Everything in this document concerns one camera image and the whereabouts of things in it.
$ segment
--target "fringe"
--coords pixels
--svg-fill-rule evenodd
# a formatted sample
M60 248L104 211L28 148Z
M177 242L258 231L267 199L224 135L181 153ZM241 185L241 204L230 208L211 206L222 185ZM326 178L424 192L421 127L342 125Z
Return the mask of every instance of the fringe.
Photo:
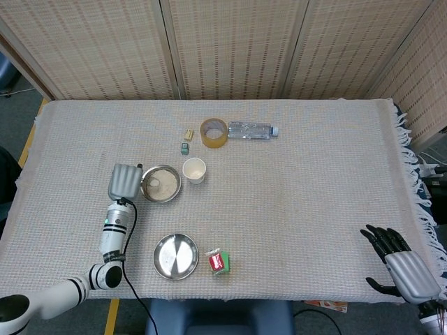
M397 131L397 138L401 146L400 150L402 153L402 160L405 164L406 177L411 183L411 197L416 204L416 215L418 217L418 222L421 224L425 233L425 241L430 247L432 255L437 260L435 264L435 276L437 276L437 282L442 289L441 298L447 299L447 278L442 276L444 273L447 273L447 252L438 242L436 232L434 231L434 227L437 225L436 222L434 222L433 217L423 208L430 207L432 203L429 200L422 199L420 197L419 192L423 191L423 186L422 180L418 174L418 158L412 150L408 148L411 141L411 138L409 137L409 133L411 131L404 128L404 124L406 122L405 116L406 114L398 115L398 109L395 108L394 125Z

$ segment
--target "white tablecloth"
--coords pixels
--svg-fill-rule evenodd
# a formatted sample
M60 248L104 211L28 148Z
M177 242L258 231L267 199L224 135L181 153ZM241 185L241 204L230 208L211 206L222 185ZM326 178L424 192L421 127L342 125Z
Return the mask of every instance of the white tablecloth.
M142 297L401 301L380 295L366 276L391 284L366 224L404 235L440 272L414 200L391 100L57 101L45 106L0 241L0 295L40 290L102 262L98 250L115 163L158 164L182 173L200 157L205 181L183 177L179 195L135 201L139 217L126 270ZM205 119L266 121L269 141L200 140ZM180 153L195 130L189 156ZM168 281L152 255L181 232L198 245L190 277ZM213 276L204 254L221 247L231 271ZM133 297L124 282L91 297Z

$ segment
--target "roll of tape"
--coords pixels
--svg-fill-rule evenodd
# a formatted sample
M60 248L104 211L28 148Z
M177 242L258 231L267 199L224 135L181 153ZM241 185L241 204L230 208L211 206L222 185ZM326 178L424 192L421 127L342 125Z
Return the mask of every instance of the roll of tape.
M207 136L208 131L217 129L222 132L218 138L210 138ZM220 119L204 120L200 126L200 135L202 136L202 143L209 148L220 148L223 146L228 138L228 127L226 123Z

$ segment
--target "dark blue chair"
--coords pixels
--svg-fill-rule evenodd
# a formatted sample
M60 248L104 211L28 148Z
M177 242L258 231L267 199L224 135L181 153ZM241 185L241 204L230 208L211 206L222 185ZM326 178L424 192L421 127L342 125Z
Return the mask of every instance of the dark blue chair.
M151 299L159 335L295 335L291 301ZM148 319L146 335L155 335Z

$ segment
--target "black cable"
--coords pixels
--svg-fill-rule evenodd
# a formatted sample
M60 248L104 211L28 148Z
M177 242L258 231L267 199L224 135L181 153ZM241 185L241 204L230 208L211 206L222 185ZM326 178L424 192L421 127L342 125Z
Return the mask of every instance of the black cable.
M296 312L295 314L293 314L293 317L300 315L301 313L305 313L305 312L314 312L314 313L318 313L321 315L324 315L325 317L327 317L333 324L334 326L337 328L338 334L342 335L342 331L340 330L340 328L338 327L337 323L334 321L334 319L332 319L328 314L322 312L322 311L318 311L316 309L310 309L310 308L306 308L306 309L302 309L299 312Z
M133 231L135 230L135 225L137 223L138 212L137 212L137 207L135 206L135 204L132 201L130 201L130 200L126 199L126 198L122 198L121 200L118 200L118 201L122 201L122 202L126 202L128 204L131 204L132 207L133 207L133 210L135 211L135 216L133 218L132 229L131 229L131 232L129 233L129 237L127 238L127 241L126 241L126 244L124 245L124 250L123 250L124 258L126 258L127 246L129 245L129 241L131 240ZM140 297L137 295L137 292L135 291L135 288L133 288L133 286L131 284L131 281L129 280L129 278L127 278L126 270L124 269L124 261L122 261L122 266L123 266L123 276L124 276L124 279L126 279L126 282L131 287L131 290L133 292L133 295L135 295L135 298L137 298L137 300L140 302L141 306L143 306L143 308L145 309L147 315L149 316L149 319L151 319L151 322L154 325L155 335L159 335L159 331L156 328L154 318L152 317L151 313L149 312L149 309L147 309L145 303L142 302Z

